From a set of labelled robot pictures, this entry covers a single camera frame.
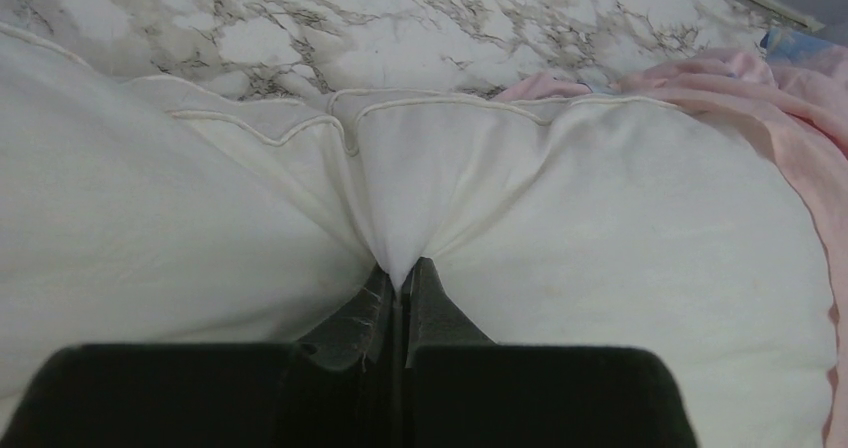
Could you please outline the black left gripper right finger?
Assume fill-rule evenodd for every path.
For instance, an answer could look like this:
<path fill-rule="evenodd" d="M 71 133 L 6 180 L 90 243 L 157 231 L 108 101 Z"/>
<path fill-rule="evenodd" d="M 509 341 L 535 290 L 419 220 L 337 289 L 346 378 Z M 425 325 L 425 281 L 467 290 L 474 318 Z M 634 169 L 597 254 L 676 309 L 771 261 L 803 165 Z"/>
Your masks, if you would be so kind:
<path fill-rule="evenodd" d="M 678 386 L 631 347 L 503 344 L 448 297 L 434 262 L 399 295 L 407 447 L 693 447 Z"/>

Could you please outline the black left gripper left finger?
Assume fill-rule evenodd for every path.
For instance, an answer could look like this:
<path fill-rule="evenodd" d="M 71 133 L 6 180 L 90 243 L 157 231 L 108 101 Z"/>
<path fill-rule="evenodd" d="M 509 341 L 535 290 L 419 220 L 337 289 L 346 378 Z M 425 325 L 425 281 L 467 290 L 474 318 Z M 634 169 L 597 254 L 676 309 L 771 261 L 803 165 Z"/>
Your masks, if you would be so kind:
<path fill-rule="evenodd" d="M 54 353 L 5 447 L 387 447 L 391 281 L 285 343 L 89 344 Z"/>

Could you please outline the white pillow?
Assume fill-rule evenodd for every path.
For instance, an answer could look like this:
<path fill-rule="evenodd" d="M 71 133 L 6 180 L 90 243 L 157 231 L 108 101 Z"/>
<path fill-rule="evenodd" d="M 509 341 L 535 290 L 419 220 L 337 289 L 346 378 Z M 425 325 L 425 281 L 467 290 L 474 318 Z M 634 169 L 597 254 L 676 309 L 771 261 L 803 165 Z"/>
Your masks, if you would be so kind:
<path fill-rule="evenodd" d="M 765 131 L 590 95 L 345 93 L 332 113 L 117 82 L 1 31 L 1 420 L 83 341 L 294 335 L 422 257 L 498 342 L 645 348 L 703 447 L 820 447 L 834 302 Z"/>

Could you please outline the Elsa print pink-lined pillowcase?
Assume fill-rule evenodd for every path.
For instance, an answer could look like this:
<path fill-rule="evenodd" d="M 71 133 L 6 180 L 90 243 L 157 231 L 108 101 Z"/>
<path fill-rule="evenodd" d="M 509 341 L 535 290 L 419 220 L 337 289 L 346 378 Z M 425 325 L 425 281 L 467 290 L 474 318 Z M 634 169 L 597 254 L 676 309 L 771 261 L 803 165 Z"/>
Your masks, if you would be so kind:
<path fill-rule="evenodd" d="M 845 446 L 844 96 L 718 52 L 549 104 L 497 225 L 497 339 L 655 353 L 700 447 Z"/>

